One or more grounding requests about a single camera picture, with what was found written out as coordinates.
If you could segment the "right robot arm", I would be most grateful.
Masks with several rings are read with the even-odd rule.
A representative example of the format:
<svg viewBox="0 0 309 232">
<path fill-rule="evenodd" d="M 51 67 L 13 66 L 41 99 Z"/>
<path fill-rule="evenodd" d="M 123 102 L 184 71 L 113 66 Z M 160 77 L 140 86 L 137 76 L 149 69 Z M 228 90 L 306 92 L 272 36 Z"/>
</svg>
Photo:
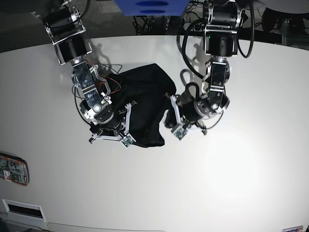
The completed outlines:
<svg viewBox="0 0 309 232">
<path fill-rule="evenodd" d="M 42 21 L 59 64 L 72 66 L 73 93 L 80 90 L 83 94 L 75 106 L 79 116 L 90 126 L 89 142 L 112 140 L 129 147 L 136 141 L 129 132 L 131 110 L 136 102 L 116 111 L 108 80 L 99 74 L 97 64 L 90 66 L 85 60 L 92 52 L 82 23 L 85 13 L 80 13 L 70 0 L 41 0 L 39 5 L 39 9 L 31 13 Z"/>
</svg>

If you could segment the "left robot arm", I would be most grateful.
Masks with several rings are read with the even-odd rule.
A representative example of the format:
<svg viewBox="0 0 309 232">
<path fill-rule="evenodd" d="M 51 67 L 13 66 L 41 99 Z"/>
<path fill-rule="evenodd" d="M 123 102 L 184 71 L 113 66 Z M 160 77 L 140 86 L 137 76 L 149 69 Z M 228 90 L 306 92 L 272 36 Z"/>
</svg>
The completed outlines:
<svg viewBox="0 0 309 232">
<path fill-rule="evenodd" d="M 209 127 L 201 120 L 222 117 L 230 104 L 225 88 L 230 77 L 227 59 L 242 53 L 238 32 L 245 6 L 239 0 L 206 0 L 202 17 L 190 23 L 184 32 L 181 54 L 189 70 L 201 79 L 201 84 L 187 83 L 181 95 L 168 96 L 172 109 L 168 111 L 165 126 L 179 140 L 193 130 L 207 134 Z M 203 51 L 209 56 L 204 74 L 195 70 L 186 54 L 189 34 L 196 26 L 203 33 Z"/>
</svg>

